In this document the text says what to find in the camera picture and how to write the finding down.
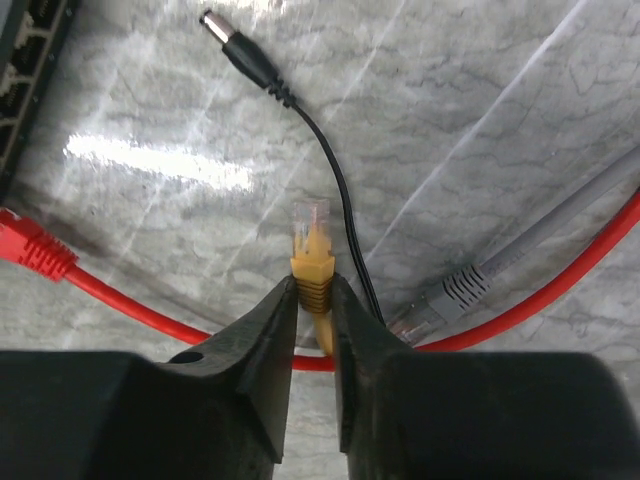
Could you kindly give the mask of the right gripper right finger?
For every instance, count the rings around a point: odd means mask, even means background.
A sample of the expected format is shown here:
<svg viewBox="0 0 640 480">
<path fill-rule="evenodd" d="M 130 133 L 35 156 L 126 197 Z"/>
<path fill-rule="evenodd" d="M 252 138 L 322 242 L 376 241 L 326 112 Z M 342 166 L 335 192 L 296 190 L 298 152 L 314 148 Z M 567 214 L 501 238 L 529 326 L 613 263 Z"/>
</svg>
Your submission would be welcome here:
<svg viewBox="0 0 640 480">
<path fill-rule="evenodd" d="M 611 371 L 571 352 L 421 353 L 332 282 L 340 449 L 353 479 L 635 479 Z"/>
</svg>

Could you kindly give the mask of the black network switch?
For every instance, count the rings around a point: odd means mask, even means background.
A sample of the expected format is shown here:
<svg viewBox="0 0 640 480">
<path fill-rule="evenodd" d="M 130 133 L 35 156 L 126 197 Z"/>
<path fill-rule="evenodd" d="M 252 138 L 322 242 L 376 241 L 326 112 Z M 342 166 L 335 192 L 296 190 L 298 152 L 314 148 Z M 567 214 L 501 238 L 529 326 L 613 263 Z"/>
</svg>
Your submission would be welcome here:
<svg viewBox="0 0 640 480">
<path fill-rule="evenodd" d="M 1 197 L 9 192 L 39 105 L 81 2 L 1 3 Z"/>
</svg>

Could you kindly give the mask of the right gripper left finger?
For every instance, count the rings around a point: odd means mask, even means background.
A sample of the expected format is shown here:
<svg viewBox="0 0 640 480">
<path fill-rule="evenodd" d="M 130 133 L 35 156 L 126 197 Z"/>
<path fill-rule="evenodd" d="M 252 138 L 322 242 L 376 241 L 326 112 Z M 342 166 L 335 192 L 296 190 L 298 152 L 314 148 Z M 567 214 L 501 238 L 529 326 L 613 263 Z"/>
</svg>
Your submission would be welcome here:
<svg viewBox="0 0 640 480">
<path fill-rule="evenodd" d="M 1 355 L 5 479 L 269 479 L 284 452 L 298 295 L 165 363 L 124 351 Z"/>
</svg>

